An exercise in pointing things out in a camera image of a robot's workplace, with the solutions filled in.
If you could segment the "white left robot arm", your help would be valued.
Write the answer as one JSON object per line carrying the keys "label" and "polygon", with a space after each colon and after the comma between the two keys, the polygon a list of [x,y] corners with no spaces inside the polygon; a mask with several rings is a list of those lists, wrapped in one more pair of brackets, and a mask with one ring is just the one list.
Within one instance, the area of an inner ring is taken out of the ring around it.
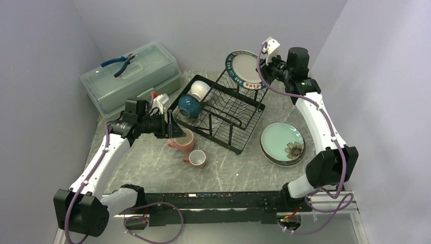
{"label": "white left robot arm", "polygon": [[58,226],[64,231],[100,236],[108,221],[129,209],[138,214],[146,207],[143,187],[126,184],[104,197],[107,182],[116,165],[143,134],[158,139],[184,137],[176,123],[167,94],[152,101],[128,98],[120,117],[105,123],[105,136],[97,153],[81,176],[53,198]]}

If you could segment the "green rimmed white plate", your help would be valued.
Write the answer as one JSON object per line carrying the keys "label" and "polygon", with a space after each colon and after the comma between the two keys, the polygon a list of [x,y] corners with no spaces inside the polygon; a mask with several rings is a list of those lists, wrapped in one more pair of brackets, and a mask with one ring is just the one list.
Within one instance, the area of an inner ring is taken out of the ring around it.
{"label": "green rimmed white plate", "polygon": [[265,89],[256,67],[257,55],[246,50],[233,51],[225,59],[226,73],[237,85],[245,89]]}

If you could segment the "white ceramic bowl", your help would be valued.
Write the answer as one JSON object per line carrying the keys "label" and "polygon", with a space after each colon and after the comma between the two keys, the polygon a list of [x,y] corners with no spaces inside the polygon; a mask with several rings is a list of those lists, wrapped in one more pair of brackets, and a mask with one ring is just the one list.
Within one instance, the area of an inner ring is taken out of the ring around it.
{"label": "white ceramic bowl", "polygon": [[209,91],[210,86],[207,83],[201,80],[196,80],[192,83],[192,86],[189,90],[189,94],[198,102],[201,102]]}

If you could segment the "mint green flower plate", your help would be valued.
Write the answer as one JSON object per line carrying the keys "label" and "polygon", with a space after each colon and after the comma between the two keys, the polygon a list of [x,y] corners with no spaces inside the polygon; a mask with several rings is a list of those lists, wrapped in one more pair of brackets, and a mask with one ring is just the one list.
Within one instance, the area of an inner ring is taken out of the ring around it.
{"label": "mint green flower plate", "polygon": [[295,127],[281,122],[269,124],[260,136],[260,143],[266,149],[280,147],[283,150],[287,143],[295,141],[305,143],[301,133]]}

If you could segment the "large pink mug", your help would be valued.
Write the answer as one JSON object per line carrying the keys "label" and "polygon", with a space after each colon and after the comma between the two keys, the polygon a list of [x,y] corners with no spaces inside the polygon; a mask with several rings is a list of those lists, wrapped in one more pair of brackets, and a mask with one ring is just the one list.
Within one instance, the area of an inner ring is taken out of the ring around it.
{"label": "large pink mug", "polygon": [[185,153],[189,153],[194,147],[194,134],[191,130],[186,128],[184,128],[183,131],[186,133],[185,137],[169,140],[167,145],[171,148],[176,148]]}

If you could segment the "black wire dish rack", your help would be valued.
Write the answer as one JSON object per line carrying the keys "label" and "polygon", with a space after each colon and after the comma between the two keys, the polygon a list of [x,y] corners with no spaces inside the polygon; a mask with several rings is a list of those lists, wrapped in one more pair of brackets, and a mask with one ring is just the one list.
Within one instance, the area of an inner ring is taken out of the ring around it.
{"label": "black wire dish rack", "polygon": [[[192,83],[203,81],[209,94],[200,102],[202,111],[196,118],[187,118],[179,109],[183,95],[191,94]],[[264,109],[267,89],[246,89],[236,84],[226,73],[216,79],[195,74],[169,107],[175,121],[194,133],[240,155],[256,127]]]}

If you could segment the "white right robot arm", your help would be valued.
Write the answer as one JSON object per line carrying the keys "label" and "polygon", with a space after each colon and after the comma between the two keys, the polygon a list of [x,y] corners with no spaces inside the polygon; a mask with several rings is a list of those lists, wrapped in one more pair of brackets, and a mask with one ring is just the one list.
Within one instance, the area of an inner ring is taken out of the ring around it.
{"label": "white right robot arm", "polygon": [[292,211],[300,198],[324,186],[336,186],[332,197],[337,198],[352,175],[359,153],[356,147],[347,145],[330,119],[321,89],[309,76],[308,50],[290,48],[287,59],[282,60],[275,44],[263,42],[259,54],[266,55],[257,60],[260,79],[273,92],[291,97],[305,119],[317,153],[307,164],[304,175],[284,185],[288,192],[280,197],[281,207]]}

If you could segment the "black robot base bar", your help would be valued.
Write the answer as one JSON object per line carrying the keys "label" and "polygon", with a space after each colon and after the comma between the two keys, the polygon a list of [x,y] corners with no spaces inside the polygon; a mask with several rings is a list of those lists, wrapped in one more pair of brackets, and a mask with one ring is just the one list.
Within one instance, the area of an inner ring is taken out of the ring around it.
{"label": "black robot base bar", "polygon": [[289,199],[280,191],[147,193],[138,209],[123,214],[145,215],[151,227],[168,224],[259,222],[277,224],[287,215],[311,212],[306,201]]}

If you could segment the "small pink mug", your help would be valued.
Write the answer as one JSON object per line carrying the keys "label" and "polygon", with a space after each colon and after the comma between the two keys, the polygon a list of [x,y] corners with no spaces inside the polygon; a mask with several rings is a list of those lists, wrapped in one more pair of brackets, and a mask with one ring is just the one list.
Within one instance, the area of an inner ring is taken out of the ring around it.
{"label": "small pink mug", "polygon": [[184,157],[183,162],[202,169],[205,166],[206,154],[202,150],[193,150],[187,157]]}

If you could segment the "dark blue tan bowl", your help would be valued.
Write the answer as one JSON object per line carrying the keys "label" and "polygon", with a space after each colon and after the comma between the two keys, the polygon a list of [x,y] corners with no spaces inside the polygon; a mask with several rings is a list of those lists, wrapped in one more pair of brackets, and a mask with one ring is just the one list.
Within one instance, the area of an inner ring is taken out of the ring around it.
{"label": "dark blue tan bowl", "polygon": [[179,113],[186,118],[197,118],[202,111],[197,99],[191,95],[182,95],[178,101]]}

